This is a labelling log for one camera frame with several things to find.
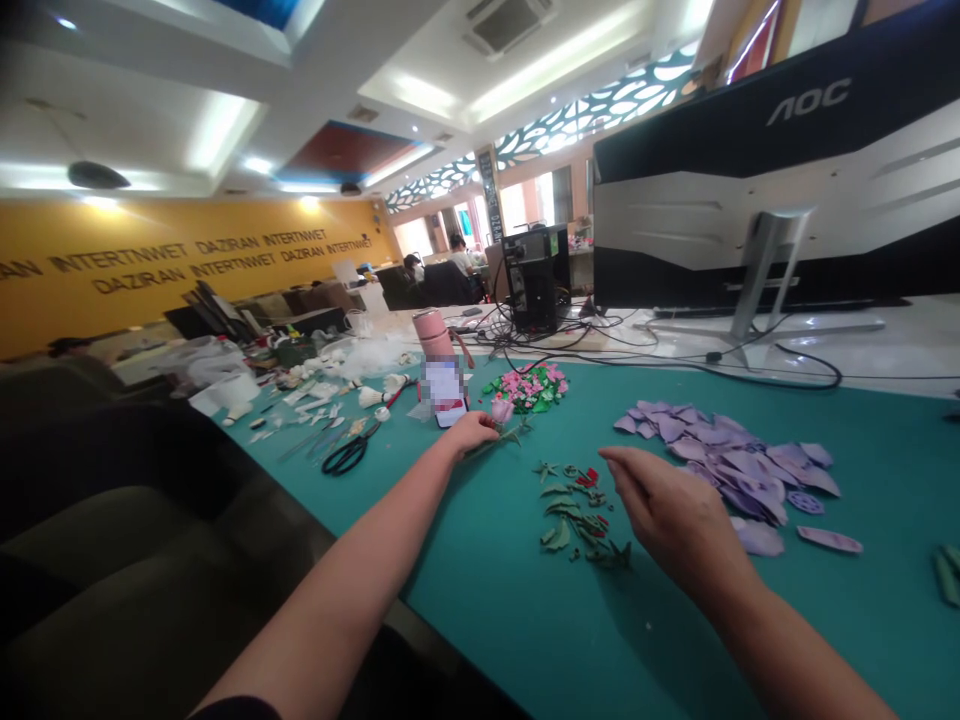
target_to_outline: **desktop computer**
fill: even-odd
[[[928,0],[598,141],[596,302],[741,343],[762,307],[960,291],[957,38]]]
[[[537,228],[503,239],[513,325],[519,332],[556,332],[570,305],[567,226]]]

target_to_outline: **left hand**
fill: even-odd
[[[437,441],[437,444],[452,450],[459,462],[474,448],[485,442],[496,442],[499,439],[500,433],[496,430],[493,418],[482,410],[475,410],[457,420],[453,427]]]

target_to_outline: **vertical banner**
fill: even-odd
[[[477,150],[477,171],[483,183],[483,197],[487,201],[487,216],[490,218],[490,233],[493,242],[503,241],[503,217],[500,214],[500,188],[497,184],[497,151],[493,145]]]

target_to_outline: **teal cutting mat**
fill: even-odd
[[[797,608],[903,717],[960,713],[960,611],[939,599],[930,554],[960,545],[960,427],[944,400],[841,389],[810,393],[747,385],[706,374],[564,364],[568,396],[536,416],[523,447],[510,444],[458,469],[403,599],[535,718],[738,717],[759,707],[712,629],[634,541],[630,572],[611,573],[567,551],[548,555],[533,468],[546,460],[595,467],[615,509],[610,536],[632,539],[613,481],[596,449],[634,445],[666,457],[659,439],[625,436],[612,424],[636,400],[693,403],[743,424],[769,443],[820,442],[836,461],[844,493],[827,513],[788,506],[787,551],[756,559],[769,586]],[[480,388],[509,368],[481,364]],[[343,414],[361,414],[357,395]],[[258,398],[257,409],[268,401]],[[435,422],[394,417],[366,458],[342,478],[311,468],[306,451],[277,457],[307,426],[248,445],[248,416],[229,433],[324,526],[341,535],[440,435]],[[283,403],[276,407],[290,417]],[[863,543],[861,557],[802,542],[811,525]]]

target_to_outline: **person's hand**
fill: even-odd
[[[500,433],[497,432],[493,418],[481,410],[475,410],[457,420],[453,427],[437,441],[437,444],[442,444],[453,451],[454,457],[459,462],[475,447],[485,442],[496,442],[499,439]]]
[[[647,552],[701,609],[763,589],[714,488],[637,448],[601,448]]]

